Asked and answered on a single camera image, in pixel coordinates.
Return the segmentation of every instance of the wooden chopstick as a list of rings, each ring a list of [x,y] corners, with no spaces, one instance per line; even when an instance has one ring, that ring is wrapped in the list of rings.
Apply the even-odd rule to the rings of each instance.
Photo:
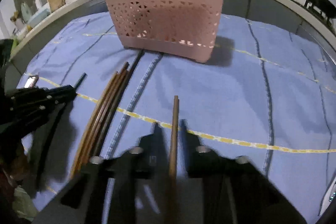
[[[104,124],[106,123],[108,119],[107,117],[109,115],[111,105],[113,104],[116,94],[118,93],[118,90],[120,90],[122,82],[124,81],[127,73],[128,73],[127,70],[124,70],[119,73],[118,81],[116,82],[114,88],[112,89],[110,97],[108,98],[108,104],[106,108],[104,109],[103,117],[99,121],[98,126],[95,128],[95,131],[92,134],[94,137],[92,138],[92,141],[90,142],[90,148],[87,150],[87,153],[85,153],[84,155],[83,164],[86,164],[90,157],[100,155],[100,151],[95,154],[94,149],[96,147],[97,142],[101,139],[101,129],[103,128]]]
[[[82,155],[83,147],[86,145],[86,142],[87,142],[88,136],[89,136],[89,134],[91,132],[91,128],[93,126],[93,123],[96,120],[97,114],[98,114],[98,112],[99,112],[99,110],[101,108],[101,105],[105,101],[105,97],[106,97],[108,91],[110,90],[110,88],[111,88],[111,86],[112,86],[112,84],[113,84],[113,82],[114,82],[114,80],[115,80],[116,77],[117,77],[117,72],[115,72],[112,75],[112,77],[111,77],[110,81],[108,82],[106,88],[104,89],[104,91],[103,91],[103,93],[102,93],[102,95],[101,95],[98,103],[96,104],[96,107],[95,107],[94,111],[91,114],[90,120],[89,120],[89,122],[86,125],[85,131],[84,131],[83,136],[81,138],[81,142],[80,142],[80,144],[78,146],[75,158],[73,160],[73,165],[72,165],[71,171],[70,171],[70,178],[73,178],[74,174],[78,170],[77,166],[78,166],[78,163],[79,163],[79,159],[80,159],[80,157]]]
[[[108,110],[110,102],[113,100],[113,94],[115,93],[115,89],[118,88],[118,83],[120,81],[121,74],[118,74],[117,77],[115,78],[113,85],[111,86],[108,94],[105,97],[105,100],[101,106],[101,109],[96,117],[96,120],[91,128],[91,132],[88,136],[88,140],[86,142],[86,146],[83,148],[82,155],[80,158],[80,165],[86,164],[88,160],[92,157],[90,154],[90,151],[93,146],[93,142],[95,141],[97,134],[100,130],[101,124],[105,120],[106,112]]]
[[[169,173],[168,173],[168,203],[165,224],[175,224],[177,218],[176,203],[176,167],[177,167],[177,132],[179,126],[179,97],[174,96],[173,122],[170,137]]]
[[[104,139],[105,139],[105,137],[106,137],[106,135],[107,135],[107,133],[109,131],[112,119],[113,119],[113,117],[115,115],[115,112],[117,111],[118,105],[119,105],[119,103],[121,101],[121,98],[122,98],[122,96],[124,94],[124,91],[125,91],[126,87],[128,86],[128,83],[129,83],[129,81],[130,81],[130,79],[131,79],[131,77],[133,75],[133,72],[134,72],[135,68],[137,67],[137,65],[138,65],[141,57],[143,56],[143,54],[144,54],[144,50],[141,50],[138,53],[138,55],[137,55],[135,61],[133,62],[132,66],[131,66],[131,68],[129,70],[129,72],[127,73],[126,78],[122,82],[122,85],[121,85],[120,89],[118,90],[118,93],[115,96],[115,100],[112,103],[110,111],[109,111],[109,113],[107,115],[106,123],[104,124],[104,126],[101,129],[101,132],[100,132],[101,136],[97,140],[97,143],[96,143],[95,148],[93,150],[93,153],[92,153],[93,156],[97,156],[100,153],[100,151],[101,151],[101,148],[102,148],[103,143],[104,143]]]

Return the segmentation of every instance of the dish rack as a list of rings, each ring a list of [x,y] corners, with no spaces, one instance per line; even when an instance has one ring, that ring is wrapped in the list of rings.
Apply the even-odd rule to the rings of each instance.
[[[105,0],[124,47],[209,60],[223,0]]]

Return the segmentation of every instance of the yellow stripe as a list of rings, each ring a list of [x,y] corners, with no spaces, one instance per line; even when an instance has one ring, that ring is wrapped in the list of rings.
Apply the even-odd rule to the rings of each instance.
[[[58,84],[40,77],[41,80],[44,80],[54,86],[59,86]],[[90,100],[94,103],[97,103],[98,100],[94,99],[92,97],[89,97],[87,95],[83,95],[83,94],[78,94],[78,97],[81,97],[83,99],[86,100]],[[150,122],[150,123],[154,123],[157,122],[161,127],[164,128],[172,128],[172,125],[170,123],[166,123],[166,122],[161,122],[158,120],[155,120],[153,118],[149,118],[134,112],[130,112],[127,111],[123,108],[118,107],[117,108],[118,112],[124,113],[126,115],[129,115],[131,117],[134,117],[136,119],[140,119],[140,120],[144,120],[146,122]],[[189,133],[197,135],[201,138],[204,139],[209,139],[209,140],[214,140],[214,141],[219,141],[219,142],[223,142],[223,143],[229,143],[229,144],[235,144],[235,145],[240,145],[240,146],[245,146],[245,147],[252,147],[252,148],[259,148],[259,149],[269,149],[269,150],[277,150],[277,151],[282,151],[282,152],[288,152],[288,153],[333,153],[336,152],[336,149],[330,149],[330,150],[319,150],[319,149],[291,149],[291,148],[287,148],[287,147],[281,147],[281,146],[276,146],[276,145],[268,145],[268,144],[263,144],[263,143],[253,143],[253,142],[246,142],[246,141],[241,141],[241,140],[235,140],[235,139],[231,139],[231,138],[224,138],[224,137],[219,137],[219,136],[214,136],[214,135],[210,135],[210,134],[206,134],[203,132],[198,132],[198,131],[193,131],[193,130],[188,130]]]
[[[57,192],[51,188],[50,186],[47,185],[47,190],[49,190],[50,192],[54,193],[54,194],[57,194]]]
[[[275,62],[272,62],[272,61],[270,61],[270,60],[267,60],[267,59],[265,59],[265,58],[263,58],[263,57],[258,57],[258,56],[254,55],[254,54],[252,54],[252,53],[250,53],[250,52],[248,52],[248,51],[242,51],[242,50],[238,50],[238,49],[236,49],[236,48],[232,48],[232,47],[229,47],[229,49],[230,49],[230,50],[233,50],[233,51],[235,51],[235,52],[240,52],[240,53],[247,54],[247,55],[252,56],[252,57],[254,57],[254,58],[256,58],[256,59],[265,61],[265,62],[270,63],[270,64],[273,64],[273,65],[276,65],[276,66],[278,66],[278,67],[280,67],[280,68],[287,68],[287,67],[284,67],[284,66],[282,66],[282,65],[280,65],[280,64],[278,64],[278,63],[275,63]],[[304,76],[304,77],[306,77],[307,79],[309,79],[309,80],[311,80],[311,81],[314,81],[315,83],[320,83],[320,81],[319,81],[318,79],[312,79],[312,78],[310,78],[308,75],[304,74],[302,71],[298,71],[297,74],[298,74],[298,75],[301,75],[301,76]],[[323,86],[323,85],[321,85],[321,87],[325,88],[325,89],[326,89],[327,91],[329,91],[329,92],[332,92],[332,93],[336,94],[336,90],[333,90],[333,89],[331,89],[331,88],[328,87],[328,86]]]
[[[117,34],[116,32],[106,32],[106,33],[93,33],[93,34],[89,34],[89,33],[83,33],[83,35],[87,36],[87,37],[93,37],[95,35],[101,36],[101,35],[107,35],[107,34]]]

